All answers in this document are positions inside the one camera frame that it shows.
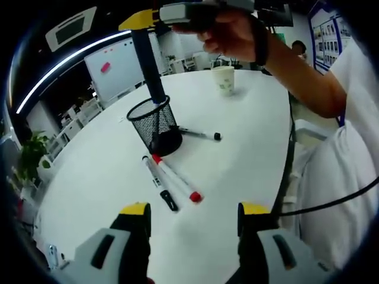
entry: white shirt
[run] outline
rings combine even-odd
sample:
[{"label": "white shirt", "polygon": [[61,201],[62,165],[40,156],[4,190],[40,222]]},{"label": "white shirt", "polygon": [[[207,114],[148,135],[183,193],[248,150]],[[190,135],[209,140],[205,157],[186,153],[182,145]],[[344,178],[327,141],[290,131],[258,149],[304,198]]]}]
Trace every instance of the white shirt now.
[{"label": "white shirt", "polygon": [[[350,195],[379,175],[379,81],[352,39],[330,68],[347,94],[345,126],[311,154],[300,179],[298,209]],[[316,257],[342,267],[378,209],[376,186],[353,200],[299,217]]]}]

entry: paper cup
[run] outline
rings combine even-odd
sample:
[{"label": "paper cup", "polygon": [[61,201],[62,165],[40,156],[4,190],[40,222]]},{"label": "paper cup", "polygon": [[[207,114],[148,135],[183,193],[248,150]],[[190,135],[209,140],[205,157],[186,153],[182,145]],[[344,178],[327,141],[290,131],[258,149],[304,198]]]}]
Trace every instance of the paper cup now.
[{"label": "paper cup", "polygon": [[219,93],[231,96],[235,88],[235,68],[233,66],[220,66],[212,69],[214,81]]}]

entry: white round table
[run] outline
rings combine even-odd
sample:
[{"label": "white round table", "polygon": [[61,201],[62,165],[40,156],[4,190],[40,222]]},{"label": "white round table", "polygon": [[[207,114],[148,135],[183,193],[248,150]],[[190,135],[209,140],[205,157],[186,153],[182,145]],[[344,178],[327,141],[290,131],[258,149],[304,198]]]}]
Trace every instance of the white round table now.
[{"label": "white round table", "polygon": [[272,208],[290,135],[288,94],[260,72],[236,70],[231,97],[217,93],[210,71],[162,77],[178,125],[220,132],[221,142],[183,136],[164,157],[204,196],[196,205],[164,179],[180,211],[159,196],[141,158],[147,150],[133,125],[122,120],[149,97],[136,89],[94,118],[63,149],[59,170],[39,210],[41,238],[73,259],[75,248],[118,212],[150,202],[148,275],[157,284],[224,283],[239,267],[237,205]]}]

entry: ceiling light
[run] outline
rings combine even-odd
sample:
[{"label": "ceiling light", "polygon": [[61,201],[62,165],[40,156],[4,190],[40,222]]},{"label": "ceiling light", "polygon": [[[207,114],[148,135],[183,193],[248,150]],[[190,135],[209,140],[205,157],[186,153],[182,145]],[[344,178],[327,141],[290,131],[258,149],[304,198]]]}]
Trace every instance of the ceiling light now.
[{"label": "ceiling light", "polygon": [[19,114],[21,112],[21,110],[23,109],[23,107],[25,106],[25,104],[27,103],[27,101],[30,99],[30,97],[32,96],[32,94],[38,89],[39,86],[41,86],[41,84],[48,78],[50,77],[56,70],[58,70],[59,68],[61,68],[64,64],[66,64],[68,61],[70,61],[71,59],[73,59],[74,57],[76,57],[77,55],[81,54],[82,52],[90,49],[91,47],[94,47],[100,43],[103,43],[107,40],[111,40],[112,38],[116,38],[116,37],[121,37],[125,34],[129,34],[131,33],[131,31],[123,31],[122,33],[118,33],[118,34],[114,34],[114,35],[111,35],[109,37],[106,37],[106,38],[103,38],[102,40],[98,40],[94,43],[91,43],[90,45],[88,46],[85,46],[83,47],[82,49],[74,52],[73,54],[71,54],[70,56],[66,57],[65,59],[63,59],[61,62],[59,62],[56,66],[54,66],[53,68],[50,69],[50,71],[48,71],[38,82],[37,84],[32,88],[32,90],[28,93],[28,95],[24,98],[23,102],[21,103],[21,105],[18,107],[16,113]]}]

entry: black mesh pen holder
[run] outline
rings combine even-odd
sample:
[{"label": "black mesh pen holder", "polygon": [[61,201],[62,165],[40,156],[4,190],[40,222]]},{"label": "black mesh pen holder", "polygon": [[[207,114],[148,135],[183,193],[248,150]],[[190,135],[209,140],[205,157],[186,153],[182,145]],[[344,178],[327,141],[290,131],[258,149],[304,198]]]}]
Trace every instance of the black mesh pen holder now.
[{"label": "black mesh pen holder", "polygon": [[152,98],[146,99],[132,108],[126,116],[133,123],[150,154],[165,156],[182,144],[182,134],[169,102],[169,96],[161,104],[155,104]]}]

